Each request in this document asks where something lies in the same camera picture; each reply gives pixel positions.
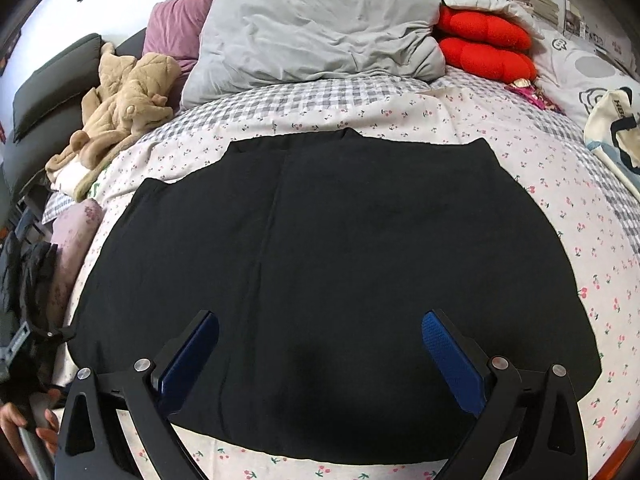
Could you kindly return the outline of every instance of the black clothing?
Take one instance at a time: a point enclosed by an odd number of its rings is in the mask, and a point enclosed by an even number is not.
[[[488,355],[600,374],[555,230],[484,140],[338,132],[233,142],[145,180],[89,276],[69,344],[98,372],[152,358],[203,308],[220,341],[172,422],[273,455],[446,458],[474,423],[420,337],[442,308]]]

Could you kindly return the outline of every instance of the bed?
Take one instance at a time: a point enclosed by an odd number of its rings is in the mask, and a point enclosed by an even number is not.
[[[74,287],[66,322],[112,227],[145,178],[174,182],[215,163],[229,142],[256,136],[350,126],[364,136],[464,144],[484,138],[501,165],[530,193],[564,245],[576,294],[590,320],[602,366],[578,403],[593,477],[640,413],[640,209],[629,191],[584,146],[582,131],[564,115],[540,110],[488,81],[447,66],[444,76],[371,75],[263,86],[183,111],[143,136],[101,174],[90,196],[105,210]],[[44,221],[70,205],[61,195]],[[544,286],[535,283],[532,286]],[[77,367],[65,348],[54,382],[67,384]],[[156,478],[129,414],[121,422],[144,478]],[[210,478],[433,478],[445,463],[352,466],[297,460],[243,449],[177,428]],[[487,478],[498,478],[505,443]]]

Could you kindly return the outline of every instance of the human hand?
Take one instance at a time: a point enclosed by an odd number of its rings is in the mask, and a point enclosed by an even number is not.
[[[52,403],[56,403],[58,402],[61,394],[59,390],[52,388],[48,391],[47,395]],[[49,428],[37,428],[36,434],[42,439],[47,450],[49,450],[51,454],[55,454],[58,450],[58,431],[60,430],[60,424],[56,414],[51,410],[45,410],[44,416],[49,423]],[[29,471],[32,476],[35,476],[35,469],[33,468],[33,465],[31,465],[27,452],[22,445],[20,434],[18,433],[18,428],[24,428],[26,425],[26,419],[22,416],[20,410],[18,410],[14,403],[8,402],[0,408],[0,428],[4,433],[4,436],[6,436],[11,447],[14,448],[20,462],[24,464],[25,468],[27,468],[27,471]]]

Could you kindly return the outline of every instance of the red pillow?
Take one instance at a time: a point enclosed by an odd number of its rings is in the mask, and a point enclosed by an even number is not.
[[[441,40],[440,49],[447,64],[480,77],[507,84],[513,83],[516,79],[532,81],[536,78],[535,65],[521,52],[503,50],[461,38]]]
[[[477,10],[453,10],[440,6],[440,20],[436,27],[452,36],[501,48],[527,50],[531,47],[531,38],[523,28],[500,16]]]

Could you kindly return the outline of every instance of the gray checkered pattern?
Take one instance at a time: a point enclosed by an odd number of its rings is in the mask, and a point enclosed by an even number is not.
[[[640,205],[626,187],[585,147],[582,131],[573,121],[561,114],[536,108],[505,90],[502,83],[476,77],[449,66],[446,75],[431,85],[417,79],[375,76],[324,79],[250,90],[179,114],[173,121],[146,134],[143,139],[167,140],[194,130],[210,128],[218,123],[330,106],[368,104],[384,100],[387,96],[447,86],[465,86],[480,95],[505,96],[540,130],[554,136],[575,153],[615,211],[634,252],[640,254]],[[73,200],[62,193],[53,194],[47,202],[43,222],[53,220],[72,204]]]

